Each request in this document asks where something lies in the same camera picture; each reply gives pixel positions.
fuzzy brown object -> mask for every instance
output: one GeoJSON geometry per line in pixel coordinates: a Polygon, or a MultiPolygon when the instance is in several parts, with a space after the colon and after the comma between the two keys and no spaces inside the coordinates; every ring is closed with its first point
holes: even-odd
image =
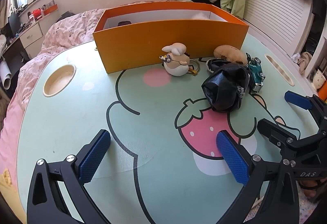
{"type": "Polygon", "coordinates": [[[246,54],[241,50],[230,45],[221,45],[215,48],[214,57],[225,59],[232,63],[238,63],[243,66],[247,65],[246,54]]]}

white closet door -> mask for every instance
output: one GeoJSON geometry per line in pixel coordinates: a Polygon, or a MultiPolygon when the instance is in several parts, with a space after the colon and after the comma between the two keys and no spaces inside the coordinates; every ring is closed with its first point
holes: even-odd
{"type": "Polygon", "coordinates": [[[312,0],[246,0],[244,19],[292,56],[309,34],[311,8],[312,0]]]}

strawberry illustration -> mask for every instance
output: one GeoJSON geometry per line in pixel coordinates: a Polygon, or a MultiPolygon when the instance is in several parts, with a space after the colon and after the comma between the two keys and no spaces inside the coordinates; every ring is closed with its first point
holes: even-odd
{"type": "Polygon", "coordinates": [[[215,112],[210,108],[206,98],[183,102],[184,107],[175,119],[175,128],[186,145],[196,154],[207,159],[222,160],[223,157],[216,145],[216,136],[221,130],[227,130],[236,142],[230,130],[227,114],[215,112]]]}

beige cup holder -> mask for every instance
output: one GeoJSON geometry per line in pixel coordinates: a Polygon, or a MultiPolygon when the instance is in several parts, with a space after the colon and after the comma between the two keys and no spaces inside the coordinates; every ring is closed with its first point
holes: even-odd
{"type": "Polygon", "coordinates": [[[293,80],[288,76],[288,74],[282,69],[282,67],[279,66],[279,64],[269,55],[264,55],[268,62],[277,70],[277,72],[282,76],[282,78],[285,79],[285,81],[290,85],[294,86],[293,80]]]}
{"type": "Polygon", "coordinates": [[[66,64],[54,71],[43,87],[43,95],[52,97],[61,92],[73,79],[76,67],[73,64],[66,64]]]}

open box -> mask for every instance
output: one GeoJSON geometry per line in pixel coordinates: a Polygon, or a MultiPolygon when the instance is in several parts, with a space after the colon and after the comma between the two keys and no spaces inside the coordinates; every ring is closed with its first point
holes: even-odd
{"type": "Polygon", "coordinates": [[[149,2],[104,11],[93,36],[109,74],[160,63],[161,49],[175,42],[187,47],[190,58],[211,57],[224,44],[241,49],[248,28],[210,4],[149,2]],[[192,19],[199,13],[208,20],[192,19]]]}

